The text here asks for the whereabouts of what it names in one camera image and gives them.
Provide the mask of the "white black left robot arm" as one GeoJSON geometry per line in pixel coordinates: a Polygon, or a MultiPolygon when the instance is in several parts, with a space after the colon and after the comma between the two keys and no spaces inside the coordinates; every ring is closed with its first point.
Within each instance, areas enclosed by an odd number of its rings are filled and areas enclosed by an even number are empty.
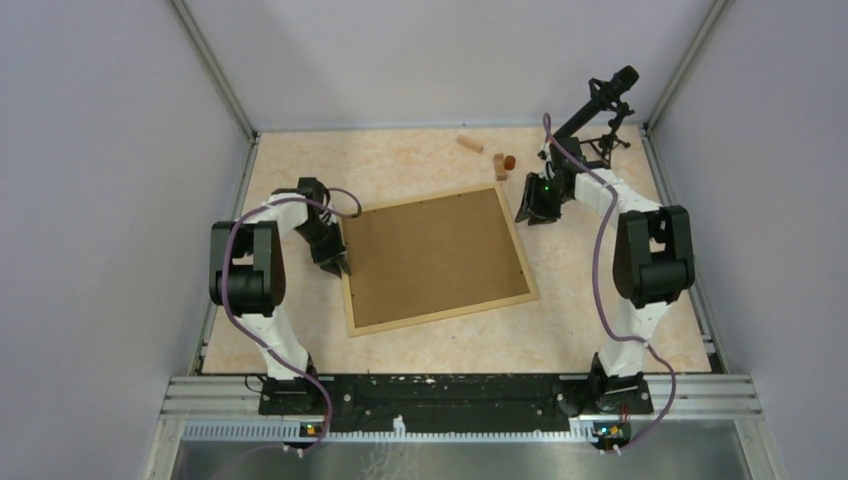
{"type": "Polygon", "coordinates": [[[283,401],[297,413],[330,417],[333,412],[329,392],[286,312],[282,240],[296,232],[314,265],[337,277],[349,273],[339,224],[345,215],[332,205],[334,191],[315,177],[301,177],[295,187],[274,191],[239,219],[211,228],[209,295],[266,362],[266,413],[283,401]]]}

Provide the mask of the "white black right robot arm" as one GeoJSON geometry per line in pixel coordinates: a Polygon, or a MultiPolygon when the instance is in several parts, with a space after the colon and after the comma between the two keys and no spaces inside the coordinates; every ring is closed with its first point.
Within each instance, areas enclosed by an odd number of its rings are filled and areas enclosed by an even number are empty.
{"type": "Polygon", "coordinates": [[[562,399],[572,415],[588,409],[608,413],[646,402],[644,357],[659,321],[695,280],[688,211],[663,206],[639,194],[601,162],[587,162],[577,139],[546,140],[538,156],[544,166],[527,175],[515,220],[550,224],[568,201],[601,218],[592,250],[592,288],[607,336],[594,355],[586,384],[575,400],[562,399]],[[600,254],[603,235],[615,231],[612,279],[619,306],[614,318],[603,309],[600,254]]]}

